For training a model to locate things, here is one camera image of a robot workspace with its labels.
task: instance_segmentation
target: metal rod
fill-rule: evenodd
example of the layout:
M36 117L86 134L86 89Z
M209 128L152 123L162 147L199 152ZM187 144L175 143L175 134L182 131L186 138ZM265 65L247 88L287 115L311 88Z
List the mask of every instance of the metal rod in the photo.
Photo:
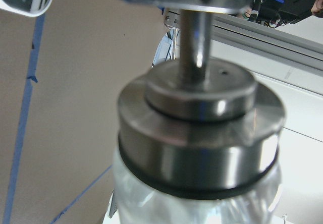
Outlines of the metal rod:
M172 57L171 59L174 60L176 58L176 44L177 44L177 33L178 29L173 29L173 41L172 41Z
M204 81L210 49L213 14L181 11L181 48L179 76L183 83Z

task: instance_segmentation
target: person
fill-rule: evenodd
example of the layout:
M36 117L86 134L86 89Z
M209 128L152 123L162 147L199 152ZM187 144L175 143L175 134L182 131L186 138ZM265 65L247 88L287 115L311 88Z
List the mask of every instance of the person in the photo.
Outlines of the person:
M311 12L312 15L323 18L323 0L315 0Z

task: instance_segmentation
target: clear plastic container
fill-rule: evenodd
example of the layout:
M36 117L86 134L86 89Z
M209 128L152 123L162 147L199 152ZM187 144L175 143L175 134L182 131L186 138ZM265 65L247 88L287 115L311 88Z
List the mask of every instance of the clear plastic container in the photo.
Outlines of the clear plastic container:
M281 195L278 163L243 195L223 200L172 196L143 183L114 155L115 195L121 224L267 224Z

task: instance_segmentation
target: transparent cylinder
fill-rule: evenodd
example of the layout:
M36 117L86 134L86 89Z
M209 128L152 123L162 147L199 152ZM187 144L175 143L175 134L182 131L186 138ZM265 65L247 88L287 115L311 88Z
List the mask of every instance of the transparent cylinder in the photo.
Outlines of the transparent cylinder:
M268 224L281 195L278 163L243 195L192 200L156 190L134 176L114 155L115 195L121 224Z

